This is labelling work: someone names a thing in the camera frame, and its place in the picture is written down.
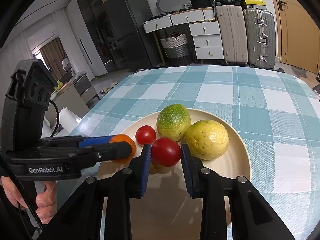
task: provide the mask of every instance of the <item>gray refrigerator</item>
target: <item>gray refrigerator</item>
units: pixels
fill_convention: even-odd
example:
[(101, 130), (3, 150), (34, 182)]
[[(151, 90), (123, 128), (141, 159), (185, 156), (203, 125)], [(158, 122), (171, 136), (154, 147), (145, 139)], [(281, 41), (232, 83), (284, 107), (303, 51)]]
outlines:
[(156, 42), (143, 24), (152, 12), (147, 0), (107, 0), (103, 4), (114, 38), (131, 71), (148, 69), (161, 62)]

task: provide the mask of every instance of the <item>slipper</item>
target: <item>slipper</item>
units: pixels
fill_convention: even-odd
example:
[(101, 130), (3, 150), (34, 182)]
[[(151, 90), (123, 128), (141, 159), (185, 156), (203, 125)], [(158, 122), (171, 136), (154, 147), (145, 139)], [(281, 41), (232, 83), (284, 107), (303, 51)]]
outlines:
[(111, 88), (114, 88), (117, 84), (119, 84), (119, 82), (118, 82), (118, 81), (117, 81), (117, 82), (112, 83), (112, 84), (111, 84)]
[(110, 91), (111, 91), (111, 88), (104, 88), (102, 91), (100, 91), (100, 93), (105, 95), (106, 93), (108, 93)]

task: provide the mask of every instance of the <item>white plate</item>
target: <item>white plate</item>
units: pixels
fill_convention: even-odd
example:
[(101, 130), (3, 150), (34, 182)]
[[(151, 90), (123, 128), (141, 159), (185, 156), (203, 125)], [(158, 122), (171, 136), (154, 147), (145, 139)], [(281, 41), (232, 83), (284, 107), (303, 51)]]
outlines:
[[(235, 179), (243, 175), (251, 180), (251, 163), (247, 148), (227, 122), (221, 118), (196, 109), (188, 109), (191, 123), (199, 120), (214, 120), (228, 131), (230, 144), (226, 153), (218, 159), (203, 161), (203, 165), (220, 176)], [(150, 125), (156, 131), (159, 112), (150, 114), (125, 129), (137, 145), (135, 157), (140, 156), (142, 147), (135, 139), (136, 131)], [(103, 162), (99, 168), (99, 179), (112, 176), (127, 167), (113, 162)], [(227, 224), (230, 225), (230, 207), (225, 198)], [(147, 191), (142, 199), (130, 199), (132, 239), (138, 240), (196, 240), (200, 237), (202, 199), (191, 199), (184, 181), (181, 162), (166, 174), (149, 175)]]

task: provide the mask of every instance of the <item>blue checkered tablecloth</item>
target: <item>blue checkered tablecloth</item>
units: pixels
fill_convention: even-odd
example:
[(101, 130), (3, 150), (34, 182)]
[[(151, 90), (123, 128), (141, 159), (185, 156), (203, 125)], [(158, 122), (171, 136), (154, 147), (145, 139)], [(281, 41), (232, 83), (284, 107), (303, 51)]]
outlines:
[[(292, 75), (245, 67), (146, 70), (120, 82), (72, 135), (121, 133), (175, 103), (215, 114), (238, 131), (249, 151), (252, 183), (295, 238), (305, 239), (320, 219), (320, 103), (308, 85)], [(98, 167), (85, 170), (76, 186), (64, 186), (74, 190)]]

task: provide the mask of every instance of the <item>silver suitcase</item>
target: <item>silver suitcase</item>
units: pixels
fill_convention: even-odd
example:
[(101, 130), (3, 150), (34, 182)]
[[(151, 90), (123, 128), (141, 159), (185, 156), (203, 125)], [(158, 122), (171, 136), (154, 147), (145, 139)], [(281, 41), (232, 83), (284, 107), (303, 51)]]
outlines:
[(273, 69), (276, 61), (276, 26), (271, 12), (245, 9), (250, 67)]
[(247, 64), (247, 35), (241, 6), (217, 6), (216, 11), (225, 62)]

